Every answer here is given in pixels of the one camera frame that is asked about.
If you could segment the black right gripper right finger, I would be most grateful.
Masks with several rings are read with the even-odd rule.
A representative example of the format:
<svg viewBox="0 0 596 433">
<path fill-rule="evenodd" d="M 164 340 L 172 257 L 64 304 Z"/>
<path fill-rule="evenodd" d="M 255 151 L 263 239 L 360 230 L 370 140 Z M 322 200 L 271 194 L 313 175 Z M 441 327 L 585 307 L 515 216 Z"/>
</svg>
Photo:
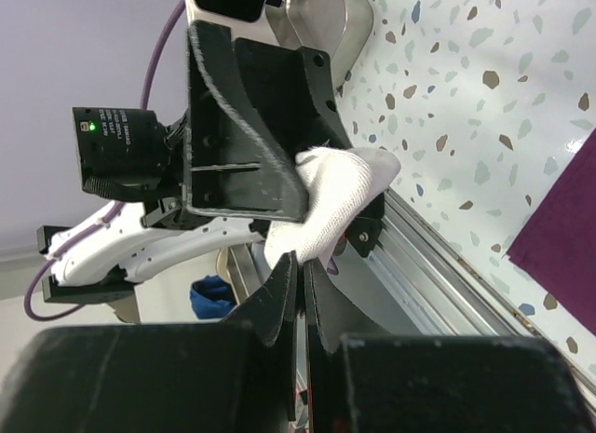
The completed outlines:
<svg viewBox="0 0 596 433">
<path fill-rule="evenodd" d="M 333 354 L 340 336 L 352 328 L 354 305 L 333 284 L 319 260 L 305 264 L 304 285 L 308 343 Z"/>
</svg>

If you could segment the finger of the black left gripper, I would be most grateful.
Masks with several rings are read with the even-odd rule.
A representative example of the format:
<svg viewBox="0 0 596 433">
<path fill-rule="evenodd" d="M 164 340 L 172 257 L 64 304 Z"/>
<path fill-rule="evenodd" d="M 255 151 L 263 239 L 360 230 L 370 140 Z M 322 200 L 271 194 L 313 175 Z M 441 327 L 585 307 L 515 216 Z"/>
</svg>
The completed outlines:
<svg viewBox="0 0 596 433">
<path fill-rule="evenodd" d="M 282 148 L 352 147 L 338 114 L 326 52 L 238 38 L 235 54 L 252 107 Z"/>
<path fill-rule="evenodd" d="M 302 221 L 308 193 L 251 103 L 230 29 L 195 20 L 187 41 L 185 206 L 201 216 Z"/>
</svg>

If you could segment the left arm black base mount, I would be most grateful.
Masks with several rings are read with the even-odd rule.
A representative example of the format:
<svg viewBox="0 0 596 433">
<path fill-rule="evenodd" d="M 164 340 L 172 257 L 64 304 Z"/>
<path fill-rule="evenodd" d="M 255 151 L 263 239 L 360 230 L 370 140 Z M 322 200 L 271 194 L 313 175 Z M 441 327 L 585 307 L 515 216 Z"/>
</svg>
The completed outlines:
<svg viewBox="0 0 596 433">
<path fill-rule="evenodd" d="M 366 258 L 374 249 L 383 229 L 385 194 L 377 196 L 345 230 L 345 237 L 360 257 Z"/>
</svg>

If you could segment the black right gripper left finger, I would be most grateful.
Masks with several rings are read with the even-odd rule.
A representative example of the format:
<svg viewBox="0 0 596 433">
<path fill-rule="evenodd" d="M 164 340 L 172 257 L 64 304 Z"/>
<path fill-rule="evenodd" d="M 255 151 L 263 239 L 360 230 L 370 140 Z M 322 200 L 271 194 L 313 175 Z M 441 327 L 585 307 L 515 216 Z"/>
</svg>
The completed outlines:
<svg viewBox="0 0 596 433">
<path fill-rule="evenodd" d="M 219 323 L 227 418 L 294 417 L 297 285 L 296 255 L 285 253 L 264 285 Z"/>
</svg>

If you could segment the white gauze pad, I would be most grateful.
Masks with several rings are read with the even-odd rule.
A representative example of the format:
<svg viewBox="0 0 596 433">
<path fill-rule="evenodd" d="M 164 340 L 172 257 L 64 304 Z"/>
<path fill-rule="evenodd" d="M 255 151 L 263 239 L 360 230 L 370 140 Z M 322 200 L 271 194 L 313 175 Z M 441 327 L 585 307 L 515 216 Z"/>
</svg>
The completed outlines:
<svg viewBox="0 0 596 433">
<path fill-rule="evenodd" d="M 300 264 L 318 259 L 326 266 L 350 223 L 384 193 L 401 169 L 393 153 L 373 148 L 320 146 L 297 154 L 295 160 L 309 194 L 309 210 L 301 223 L 270 224 L 264 243 L 270 268 L 292 251 Z"/>
</svg>

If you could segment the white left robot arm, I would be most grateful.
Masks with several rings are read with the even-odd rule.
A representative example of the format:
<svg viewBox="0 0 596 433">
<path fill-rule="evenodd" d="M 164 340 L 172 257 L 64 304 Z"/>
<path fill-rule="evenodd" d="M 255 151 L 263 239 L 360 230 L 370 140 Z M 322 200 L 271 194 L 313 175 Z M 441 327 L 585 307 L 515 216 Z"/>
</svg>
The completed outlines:
<svg viewBox="0 0 596 433">
<path fill-rule="evenodd" d="M 305 218 L 295 157 L 350 147 L 329 55 L 235 38 L 200 16 L 254 22 L 279 1 L 185 0 L 187 107 L 175 123 L 146 107 L 74 108 L 82 188 L 107 204 L 38 231 L 47 302 L 111 302 L 175 264 L 258 241 L 273 221 Z"/>
</svg>

